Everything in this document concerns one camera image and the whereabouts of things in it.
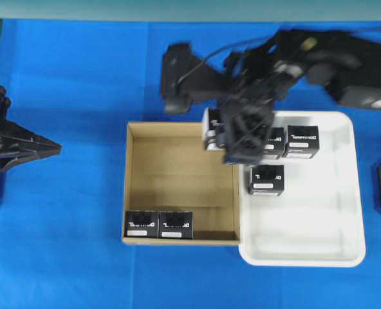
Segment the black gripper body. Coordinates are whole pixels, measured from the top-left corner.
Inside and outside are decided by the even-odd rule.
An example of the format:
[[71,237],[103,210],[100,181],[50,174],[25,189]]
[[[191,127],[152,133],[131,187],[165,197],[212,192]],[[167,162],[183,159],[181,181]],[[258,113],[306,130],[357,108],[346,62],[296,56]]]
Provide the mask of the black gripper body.
[[227,129],[271,126],[274,102],[303,76],[303,65],[277,60],[265,48],[232,52],[224,68],[228,88],[218,107]]

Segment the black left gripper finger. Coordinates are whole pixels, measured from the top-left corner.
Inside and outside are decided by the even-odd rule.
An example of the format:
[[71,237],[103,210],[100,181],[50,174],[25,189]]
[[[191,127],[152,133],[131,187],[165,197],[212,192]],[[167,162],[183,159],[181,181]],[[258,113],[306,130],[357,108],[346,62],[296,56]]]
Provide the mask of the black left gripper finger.
[[274,113],[222,110],[221,116],[225,134],[223,163],[259,165],[263,159],[265,144],[270,137]]

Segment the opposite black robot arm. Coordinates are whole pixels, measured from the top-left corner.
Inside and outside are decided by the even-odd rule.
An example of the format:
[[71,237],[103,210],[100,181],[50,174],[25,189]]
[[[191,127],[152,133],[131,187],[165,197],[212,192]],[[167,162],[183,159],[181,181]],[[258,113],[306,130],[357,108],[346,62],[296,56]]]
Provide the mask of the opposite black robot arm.
[[11,106],[0,86],[0,175],[16,165],[59,155],[62,146],[6,118]]

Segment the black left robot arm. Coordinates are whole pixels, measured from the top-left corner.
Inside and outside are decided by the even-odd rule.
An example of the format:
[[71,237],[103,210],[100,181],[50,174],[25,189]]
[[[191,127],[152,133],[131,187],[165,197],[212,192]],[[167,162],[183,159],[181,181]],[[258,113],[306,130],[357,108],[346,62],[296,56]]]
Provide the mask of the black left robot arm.
[[226,164],[260,162],[274,104],[301,79],[340,106],[381,109],[381,44],[343,31],[280,30],[224,61],[227,88],[218,106]]

